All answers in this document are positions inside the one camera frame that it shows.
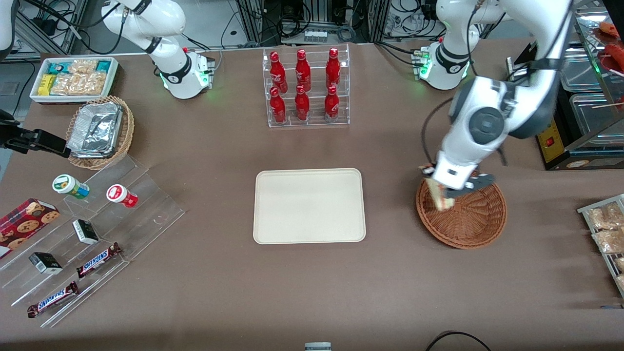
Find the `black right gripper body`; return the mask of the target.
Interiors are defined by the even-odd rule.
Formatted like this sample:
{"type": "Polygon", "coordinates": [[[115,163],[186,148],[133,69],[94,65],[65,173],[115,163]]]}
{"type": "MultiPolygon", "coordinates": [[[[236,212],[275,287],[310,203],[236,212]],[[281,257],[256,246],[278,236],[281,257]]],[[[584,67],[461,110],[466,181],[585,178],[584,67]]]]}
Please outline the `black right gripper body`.
{"type": "Polygon", "coordinates": [[[14,117],[4,110],[0,110],[0,147],[3,149],[9,149],[18,153],[23,153],[24,149],[15,146],[9,146],[7,143],[9,140],[15,137],[20,137],[21,132],[18,127],[20,123],[14,119],[14,117]]]}

